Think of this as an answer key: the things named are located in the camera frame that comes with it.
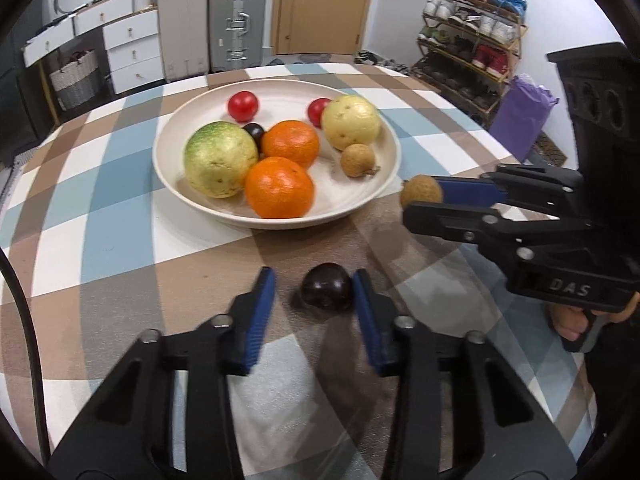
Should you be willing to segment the person's right hand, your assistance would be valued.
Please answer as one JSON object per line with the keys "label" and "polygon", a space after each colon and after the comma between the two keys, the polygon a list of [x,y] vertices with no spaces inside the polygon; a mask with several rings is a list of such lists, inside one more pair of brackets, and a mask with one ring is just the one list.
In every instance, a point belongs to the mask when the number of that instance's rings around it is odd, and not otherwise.
{"label": "person's right hand", "polygon": [[[639,294],[636,292],[622,312],[606,313],[593,311],[593,314],[595,316],[602,316],[608,323],[623,323],[634,314],[638,304]],[[552,304],[549,307],[549,313],[555,331],[568,341],[576,341],[588,330],[589,322],[585,311],[581,308]]]}

